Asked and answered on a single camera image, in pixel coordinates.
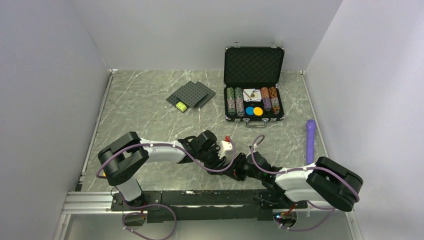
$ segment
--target marble table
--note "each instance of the marble table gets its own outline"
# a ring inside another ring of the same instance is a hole
[[[212,131],[236,144],[236,154],[247,153],[254,138],[265,134],[257,149],[273,166],[298,167],[305,164],[305,123],[313,119],[310,102],[298,71],[282,72],[279,90],[286,118],[269,122],[265,128],[247,128],[244,122],[227,122],[224,113],[224,71],[221,70],[119,70],[104,105],[95,136],[82,191],[108,191],[108,181],[95,178],[100,167],[97,153],[129,131],[146,139],[173,141]],[[201,108],[181,113],[166,98],[188,81],[201,81],[216,95]],[[324,156],[321,139],[315,135],[315,159]],[[235,181],[210,175],[195,163],[148,163],[134,175],[143,190],[240,190],[263,189],[261,182],[247,178]]]

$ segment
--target purple stick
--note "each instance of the purple stick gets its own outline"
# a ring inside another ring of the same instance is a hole
[[[314,162],[314,142],[315,142],[315,130],[317,129],[317,123],[314,119],[306,121],[306,164],[312,164]]]

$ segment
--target blue poker chip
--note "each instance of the blue poker chip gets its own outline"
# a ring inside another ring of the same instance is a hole
[[[246,113],[247,115],[253,115],[253,107],[251,106],[246,107]]]

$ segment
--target gray wall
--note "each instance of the gray wall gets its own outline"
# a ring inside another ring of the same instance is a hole
[[[73,0],[120,70],[222,69],[224,49],[282,39],[283,70],[305,70],[342,0]]]
[[[344,0],[306,70],[365,239],[423,239],[424,2]]]
[[[70,0],[3,0],[0,35],[0,236],[51,239],[109,71]]]

